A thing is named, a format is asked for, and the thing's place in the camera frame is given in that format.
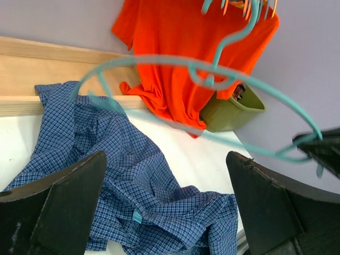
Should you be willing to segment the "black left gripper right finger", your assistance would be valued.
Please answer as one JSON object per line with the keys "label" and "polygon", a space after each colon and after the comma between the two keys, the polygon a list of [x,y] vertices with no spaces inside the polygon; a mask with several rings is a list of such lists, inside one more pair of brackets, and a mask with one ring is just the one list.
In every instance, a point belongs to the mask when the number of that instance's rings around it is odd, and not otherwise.
{"label": "black left gripper right finger", "polygon": [[247,254],[339,254],[339,194],[312,187],[231,151],[226,165]]}

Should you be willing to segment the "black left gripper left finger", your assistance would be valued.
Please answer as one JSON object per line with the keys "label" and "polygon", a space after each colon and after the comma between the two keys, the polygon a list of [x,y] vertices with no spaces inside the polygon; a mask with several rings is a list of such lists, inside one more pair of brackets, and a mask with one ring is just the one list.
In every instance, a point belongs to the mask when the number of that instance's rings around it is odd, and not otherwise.
{"label": "black left gripper left finger", "polygon": [[106,166],[98,151],[1,192],[1,254],[84,254]]}

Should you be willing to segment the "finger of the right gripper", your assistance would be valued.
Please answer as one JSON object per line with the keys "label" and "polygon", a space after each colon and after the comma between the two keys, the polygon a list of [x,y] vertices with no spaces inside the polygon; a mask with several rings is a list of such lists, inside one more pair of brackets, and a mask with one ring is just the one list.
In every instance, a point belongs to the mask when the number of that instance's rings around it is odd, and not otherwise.
{"label": "finger of the right gripper", "polygon": [[300,133],[293,138],[293,144],[339,179],[339,127],[321,134],[320,140],[314,132]]}

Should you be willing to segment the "blue checked shirt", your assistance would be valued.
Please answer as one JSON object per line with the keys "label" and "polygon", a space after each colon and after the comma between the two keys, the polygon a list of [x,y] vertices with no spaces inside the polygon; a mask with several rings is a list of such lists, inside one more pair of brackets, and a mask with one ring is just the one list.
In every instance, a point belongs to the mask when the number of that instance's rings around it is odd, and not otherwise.
{"label": "blue checked shirt", "polygon": [[87,242],[119,243],[127,254],[236,254],[232,194],[181,187],[164,154],[121,110],[72,99],[76,82],[37,85],[44,108],[38,140],[17,188],[104,151],[107,168]]}

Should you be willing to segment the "teal hanger blue shirt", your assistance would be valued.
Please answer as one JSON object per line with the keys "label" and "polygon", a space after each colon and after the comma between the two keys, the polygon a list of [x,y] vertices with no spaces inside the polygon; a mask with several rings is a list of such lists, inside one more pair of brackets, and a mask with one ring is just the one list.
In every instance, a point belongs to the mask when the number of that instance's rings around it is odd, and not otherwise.
{"label": "teal hanger blue shirt", "polygon": [[282,93],[281,91],[275,89],[274,87],[248,75],[245,75],[239,71],[234,69],[230,69],[228,67],[222,66],[219,64],[220,56],[224,48],[232,43],[240,41],[247,37],[250,32],[253,30],[254,26],[257,23],[259,10],[262,7],[261,1],[250,1],[250,10],[251,16],[249,23],[245,26],[244,29],[239,32],[235,32],[229,36],[224,37],[217,46],[215,51],[215,55],[213,61],[211,63],[202,61],[196,58],[190,57],[182,57],[176,55],[158,55],[158,54],[143,54],[137,56],[127,56],[127,57],[119,57],[116,59],[112,59],[103,64],[100,64],[93,69],[91,69],[88,73],[86,73],[81,80],[75,86],[70,99],[75,100],[78,96],[79,90],[82,85],[90,79],[92,76],[97,75],[99,79],[99,83],[103,88],[107,99],[102,101],[96,96],[93,92],[88,92],[89,99],[96,104],[97,106],[109,109],[112,111],[122,112],[122,109],[118,107],[117,102],[113,98],[112,91],[107,83],[106,78],[103,75],[105,70],[117,67],[117,66],[131,66],[134,64],[156,64],[156,65],[171,65],[171,66],[180,66],[185,67],[188,70],[189,77],[191,80],[198,86],[203,88],[212,89],[214,91],[222,91],[228,87],[232,83],[237,80],[244,81],[245,83],[262,90],[263,92],[271,95],[272,97],[279,100],[282,104],[286,105],[292,111],[300,116],[313,130],[310,135],[304,135],[300,137],[296,142],[293,142],[291,145],[279,150],[278,152],[273,152],[270,150],[266,150],[264,148],[260,148],[257,146],[253,146],[251,144],[240,143],[235,140],[219,137],[213,134],[204,133],[203,137],[208,138],[209,140],[216,141],[226,145],[232,145],[236,147],[244,148],[248,151],[253,151],[258,154],[262,154],[267,157],[277,158],[280,160],[284,160],[287,162],[299,164],[310,161],[312,158],[310,156],[305,156],[302,158],[294,158],[291,156],[287,156],[286,153],[293,150],[297,146],[310,141],[321,141],[323,139],[321,130],[316,122],[311,118],[311,116],[294,100],[290,97]]}

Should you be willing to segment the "red brown plaid shirt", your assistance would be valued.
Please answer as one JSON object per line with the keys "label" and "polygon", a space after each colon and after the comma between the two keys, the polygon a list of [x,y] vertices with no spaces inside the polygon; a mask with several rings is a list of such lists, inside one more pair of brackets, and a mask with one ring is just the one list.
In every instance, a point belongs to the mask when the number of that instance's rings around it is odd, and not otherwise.
{"label": "red brown plaid shirt", "polygon": [[243,93],[246,91],[244,83],[239,83],[233,91],[232,97],[234,100],[239,101],[243,97]]}

